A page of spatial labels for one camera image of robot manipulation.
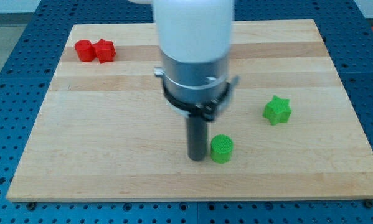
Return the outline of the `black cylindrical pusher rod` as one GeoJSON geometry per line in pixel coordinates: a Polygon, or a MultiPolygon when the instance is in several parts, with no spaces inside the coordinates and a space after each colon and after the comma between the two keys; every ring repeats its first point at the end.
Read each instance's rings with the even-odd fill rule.
{"type": "Polygon", "coordinates": [[[207,122],[201,117],[186,118],[187,155],[193,161],[201,161],[207,155],[207,122]]]}

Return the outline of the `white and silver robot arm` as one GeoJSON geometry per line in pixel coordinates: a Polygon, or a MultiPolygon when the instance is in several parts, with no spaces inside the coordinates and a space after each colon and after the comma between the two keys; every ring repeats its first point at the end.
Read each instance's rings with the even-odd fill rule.
{"type": "Polygon", "coordinates": [[[164,97],[186,119],[187,155],[207,155],[207,124],[228,107],[238,78],[229,77],[233,0],[145,0],[152,7],[164,97]]]}

